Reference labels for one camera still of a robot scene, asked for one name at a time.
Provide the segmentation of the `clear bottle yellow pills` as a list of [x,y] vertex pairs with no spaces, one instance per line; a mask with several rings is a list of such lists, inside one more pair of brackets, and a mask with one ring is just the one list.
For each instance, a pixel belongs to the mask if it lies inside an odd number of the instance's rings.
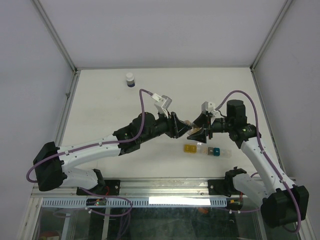
[[197,133],[198,131],[201,130],[200,127],[196,126],[193,122],[191,122],[189,120],[185,120],[184,123],[186,125],[188,125],[189,127],[191,127],[191,129],[187,132],[188,135],[192,135],[192,134]]

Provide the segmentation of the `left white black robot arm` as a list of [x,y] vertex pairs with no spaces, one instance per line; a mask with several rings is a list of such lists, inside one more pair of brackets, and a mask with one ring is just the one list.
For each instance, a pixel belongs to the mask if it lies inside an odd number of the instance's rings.
[[33,160],[38,189],[47,192],[59,187],[79,187],[100,194],[105,188],[101,171],[79,169],[79,165],[132,153],[139,150],[141,144],[161,135],[178,139],[189,130],[191,126],[179,120],[175,112],[168,117],[159,114],[158,118],[145,112],[97,142],[75,146],[47,142]]

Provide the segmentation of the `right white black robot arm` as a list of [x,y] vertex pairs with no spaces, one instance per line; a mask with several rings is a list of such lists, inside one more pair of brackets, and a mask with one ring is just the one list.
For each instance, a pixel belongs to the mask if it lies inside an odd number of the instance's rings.
[[214,133],[227,133],[253,164],[262,182],[253,180],[244,169],[234,167],[225,173],[223,183],[215,187],[216,192],[228,197],[243,193],[258,207],[270,228],[296,223],[293,232],[297,233],[307,214],[309,192],[306,187],[296,185],[269,157],[258,125],[248,123],[242,100],[229,100],[226,116],[217,118],[217,114],[219,110],[212,102],[204,102],[201,114],[193,121],[199,131],[188,139],[206,143]]

